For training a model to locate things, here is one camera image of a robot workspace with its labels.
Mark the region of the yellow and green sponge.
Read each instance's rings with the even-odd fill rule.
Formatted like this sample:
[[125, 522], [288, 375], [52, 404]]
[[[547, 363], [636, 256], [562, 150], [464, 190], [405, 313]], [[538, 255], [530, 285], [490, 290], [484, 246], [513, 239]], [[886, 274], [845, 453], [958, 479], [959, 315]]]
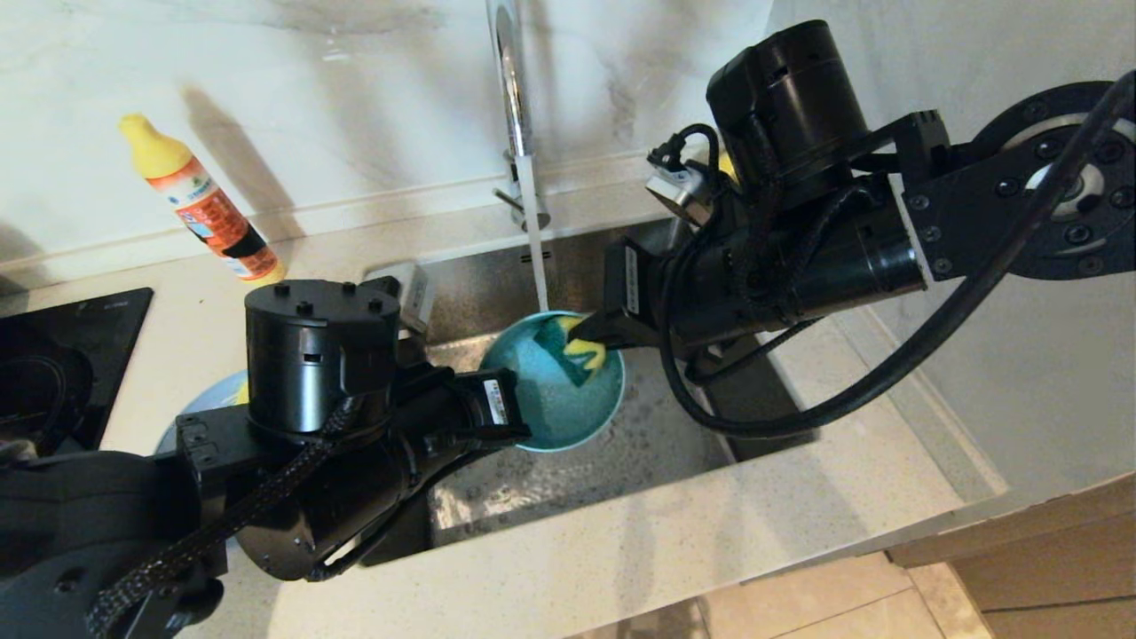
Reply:
[[556, 327], [559, 327], [563, 335], [563, 345], [560, 347], [560, 363], [563, 364], [565, 375], [573, 381], [573, 385], [583, 387], [604, 368], [607, 360], [607, 348], [601, 343], [573, 338], [574, 327], [583, 322], [583, 317], [560, 316], [556, 317]]

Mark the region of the teal bowl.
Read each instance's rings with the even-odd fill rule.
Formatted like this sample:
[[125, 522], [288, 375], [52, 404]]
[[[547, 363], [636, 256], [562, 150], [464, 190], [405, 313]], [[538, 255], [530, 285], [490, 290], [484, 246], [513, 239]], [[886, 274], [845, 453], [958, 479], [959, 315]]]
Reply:
[[518, 376], [518, 401], [532, 437], [528, 453], [563, 453], [593, 439], [620, 409], [627, 385], [623, 355], [607, 351], [596, 376], [573, 385], [560, 363], [563, 335], [556, 317], [584, 317], [575, 312], [540, 312], [516, 322], [493, 340], [481, 370], [507, 368]]

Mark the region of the chrome kitchen faucet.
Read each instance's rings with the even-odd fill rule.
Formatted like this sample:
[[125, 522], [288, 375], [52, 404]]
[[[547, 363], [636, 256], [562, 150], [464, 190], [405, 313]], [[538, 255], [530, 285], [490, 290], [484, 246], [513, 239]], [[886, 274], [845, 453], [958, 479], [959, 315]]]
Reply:
[[493, 194], [510, 207], [513, 223], [526, 231], [526, 200], [518, 161], [523, 157], [534, 158], [534, 140], [529, 101], [524, 88], [523, 20], [517, 0], [484, 0], [484, 3], [506, 114], [508, 142], [502, 158], [510, 181], [507, 190], [496, 189]]

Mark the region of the orange dish soap bottle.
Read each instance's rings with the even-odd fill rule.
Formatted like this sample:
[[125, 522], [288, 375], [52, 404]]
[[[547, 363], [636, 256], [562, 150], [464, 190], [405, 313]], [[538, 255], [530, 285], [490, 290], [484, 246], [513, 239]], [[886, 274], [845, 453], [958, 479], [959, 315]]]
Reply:
[[284, 279], [279, 256], [185, 143], [159, 132], [144, 114], [126, 114], [118, 128], [137, 174], [240, 280], [268, 287]]

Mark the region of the stainless steel sink basin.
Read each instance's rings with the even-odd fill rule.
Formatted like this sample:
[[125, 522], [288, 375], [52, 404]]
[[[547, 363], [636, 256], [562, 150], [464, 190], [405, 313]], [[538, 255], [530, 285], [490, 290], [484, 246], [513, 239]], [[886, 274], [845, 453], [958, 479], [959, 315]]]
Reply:
[[[599, 307], [602, 255], [625, 234], [661, 252], [678, 241], [679, 223], [641, 223], [545, 242], [550, 308]], [[429, 330], [415, 343], [421, 345], [419, 351], [437, 367], [476, 370], [500, 331], [538, 312], [531, 262], [529, 249], [516, 246], [417, 264], [435, 292]], [[816, 432], [774, 441], [722, 439], [680, 409], [655, 351], [623, 351], [623, 359], [627, 382], [620, 409], [591, 441], [568, 453], [525, 453], [515, 447], [459, 470], [431, 493], [415, 498], [406, 517], [361, 565], [377, 566], [527, 525], [818, 439]], [[722, 409], [730, 418], [776, 418], [799, 412], [769, 359], [752, 360], [742, 372], [715, 382], [705, 390], [705, 400], [709, 410]]]

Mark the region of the blue-grey plate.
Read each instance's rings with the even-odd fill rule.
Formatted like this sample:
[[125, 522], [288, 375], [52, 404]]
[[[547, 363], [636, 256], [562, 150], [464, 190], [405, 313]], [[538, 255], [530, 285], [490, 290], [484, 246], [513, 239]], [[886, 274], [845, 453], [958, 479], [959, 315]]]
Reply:
[[[231, 396], [239, 388], [239, 382], [248, 380], [248, 372], [245, 370], [239, 371], [239, 373], [231, 374], [229, 376], [214, 383], [210, 388], [207, 388], [204, 392], [198, 395], [194, 400], [187, 404], [179, 416], [193, 414], [202, 410], [212, 410], [218, 408], [229, 407]], [[176, 448], [176, 420], [170, 422], [170, 425], [162, 433], [162, 439], [154, 447], [154, 454], [174, 453]]]

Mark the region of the beige wooden cabinet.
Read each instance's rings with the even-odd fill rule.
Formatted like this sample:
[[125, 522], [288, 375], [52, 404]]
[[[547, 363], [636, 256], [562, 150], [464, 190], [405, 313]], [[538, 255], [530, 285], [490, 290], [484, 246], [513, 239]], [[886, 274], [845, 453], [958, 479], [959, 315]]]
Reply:
[[887, 554], [949, 566], [995, 639], [1136, 639], [1136, 472]]

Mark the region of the black induction cooktop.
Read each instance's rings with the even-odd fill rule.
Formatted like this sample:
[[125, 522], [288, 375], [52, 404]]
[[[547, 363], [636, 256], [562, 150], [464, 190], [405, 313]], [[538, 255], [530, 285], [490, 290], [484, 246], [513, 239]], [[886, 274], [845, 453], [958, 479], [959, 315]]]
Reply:
[[0, 442], [97, 453], [153, 296], [134, 288], [0, 320]]

